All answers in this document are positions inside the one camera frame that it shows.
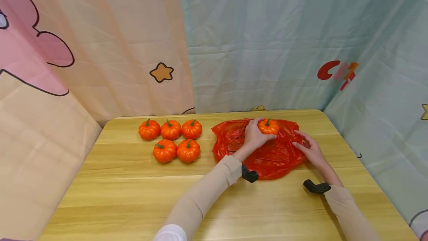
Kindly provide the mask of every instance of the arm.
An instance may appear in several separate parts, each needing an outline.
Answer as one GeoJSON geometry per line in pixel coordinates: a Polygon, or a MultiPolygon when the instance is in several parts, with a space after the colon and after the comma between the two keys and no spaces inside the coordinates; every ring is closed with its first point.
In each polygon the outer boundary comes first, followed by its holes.
{"type": "Polygon", "coordinates": [[[260,120],[263,118],[249,122],[245,130],[245,143],[239,150],[232,156],[225,156],[208,174],[181,196],[154,241],[192,240],[214,202],[241,176],[242,162],[254,150],[276,137],[259,131],[257,123],[260,120]]]}
{"type": "Polygon", "coordinates": [[[301,131],[295,132],[302,136],[305,142],[304,145],[293,142],[293,145],[305,154],[324,181],[331,186],[331,189],[324,195],[331,210],[335,213],[346,239],[348,241],[380,241],[375,230],[358,209],[350,192],[343,187],[338,175],[323,156],[318,143],[301,131]]]}

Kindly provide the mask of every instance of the toy pumpkin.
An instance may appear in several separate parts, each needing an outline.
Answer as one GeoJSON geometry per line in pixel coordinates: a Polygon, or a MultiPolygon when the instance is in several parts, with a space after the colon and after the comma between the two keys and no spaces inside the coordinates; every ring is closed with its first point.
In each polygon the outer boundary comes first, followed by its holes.
{"type": "Polygon", "coordinates": [[[156,139],[160,133],[161,127],[155,120],[147,119],[138,127],[138,134],[140,134],[141,139],[147,141],[156,139]]]}
{"type": "Polygon", "coordinates": [[[264,119],[260,121],[257,126],[263,134],[278,135],[279,133],[279,125],[275,120],[264,119]]]}
{"type": "Polygon", "coordinates": [[[181,135],[181,126],[175,120],[166,120],[160,128],[160,135],[163,139],[175,140],[181,135]]]}
{"type": "Polygon", "coordinates": [[[186,139],[197,139],[202,134],[202,125],[196,119],[186,121],[181,126],[181,134],[186,139]]]}
{"type": "Polygon", "coordinates": [[[200,154],[201,148],[199,144],[192,139],[183,140],[177,147],[177,157],[185,163],[196,161],[200,154]]]}
{"type": "Polygon", "coordinates": [[[177,156],[177,145],[168,139],[160,140],[155,144],[153,156],[162,164],[168,163],[177,156]]]}

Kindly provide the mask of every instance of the white sleeve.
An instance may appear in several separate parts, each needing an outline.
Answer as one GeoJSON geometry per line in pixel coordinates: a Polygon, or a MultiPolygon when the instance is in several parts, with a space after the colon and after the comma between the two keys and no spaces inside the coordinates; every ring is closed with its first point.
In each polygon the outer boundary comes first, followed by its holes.
{"type": "Polygon", "coordinates": [[[153,241],[187,241],[187,236],[182,227],[168,224],[160,228],[153,241]]]}

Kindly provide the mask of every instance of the yellow star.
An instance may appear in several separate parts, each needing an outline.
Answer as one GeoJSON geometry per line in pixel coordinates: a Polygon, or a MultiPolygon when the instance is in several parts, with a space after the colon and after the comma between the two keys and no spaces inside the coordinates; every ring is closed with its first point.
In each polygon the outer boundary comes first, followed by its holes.
{"type": "Polygon", "coordinates": [[[267,111],[263,105],[257,106],[257,108],[251,109],[251,111],[267,111]]]}
{"type": "Polygon", "coordinates": [[[160,62],[149,74],[155,78],[156,82],[162,83],[164,80],[172,80],[172,72],[174,72],[174,68],[168,67],[163,62],[160,62]]]}
{"type": "Polygon", "coordinates": [[[422,105],[422,108],[425,109],[425,113],[422,115],[422,120],[428,120],[428,105],[422,105]]]}

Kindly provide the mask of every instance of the hand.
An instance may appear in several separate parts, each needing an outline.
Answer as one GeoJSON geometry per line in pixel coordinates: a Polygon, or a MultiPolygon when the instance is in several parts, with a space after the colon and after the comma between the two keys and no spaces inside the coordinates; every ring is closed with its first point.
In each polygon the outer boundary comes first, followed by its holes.
{"type": "Polygon", "coordinates": [[[265,142],[275,139],[274,134],[263,134],[257,124],[264,118],[253,119],[248,123],[245,129],[245,142],[243,146],[237,150],[233,156],[240,162],[243,162],[247,157],[253,153],[257,148],[264,145],[265,142]]]}
{"type": "Polygon", "coordinates": [[[245,129],[245,142],[244,145],[247,147],[256,150],[260,146],[264,145],[265,142],[271,139],[275,139],[276,135],[274,134],[263,134],[259,126],[257,125],[260,121],[262,121],[263,117],[258,119],[253,119],[248,123],[247,128],[245,129]]]}
{"type": "Polygon", "coordinates": [[[305,154],[306,158],[309,160],[309,162],[312,163],[312,165],[314,165],[316,168],[329,166],[329,163],[323,156],[321,149],[315,140],[313,140],[308,134],[304,132],[295,131],[295,133],[300,135],[304,142],[303,145],[293,142],[293,145],[305,154]]]}

